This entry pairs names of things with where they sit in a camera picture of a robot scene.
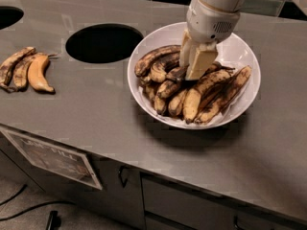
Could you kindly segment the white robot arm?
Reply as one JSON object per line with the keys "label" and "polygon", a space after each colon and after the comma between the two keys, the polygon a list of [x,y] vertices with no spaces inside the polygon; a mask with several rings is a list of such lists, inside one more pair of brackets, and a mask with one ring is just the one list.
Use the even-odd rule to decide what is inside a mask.
{"label": "white robot arm", "polygon": [[179,57],[187,81],[198,80],[216,59],[216,46],[231,36],[244,1],[191,0]]}

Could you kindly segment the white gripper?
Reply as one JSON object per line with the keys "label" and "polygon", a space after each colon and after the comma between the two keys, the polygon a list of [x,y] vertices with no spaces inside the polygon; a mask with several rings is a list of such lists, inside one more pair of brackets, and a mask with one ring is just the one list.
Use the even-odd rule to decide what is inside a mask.
{"label": "white gripper", "polygon": [[187,81],[198,80],[218,56],[217,43],[232,34],[240,14],[217,11],[201,0],[191,0],[186,15],[187,29],[183,32],[179,65],[186,66]]}

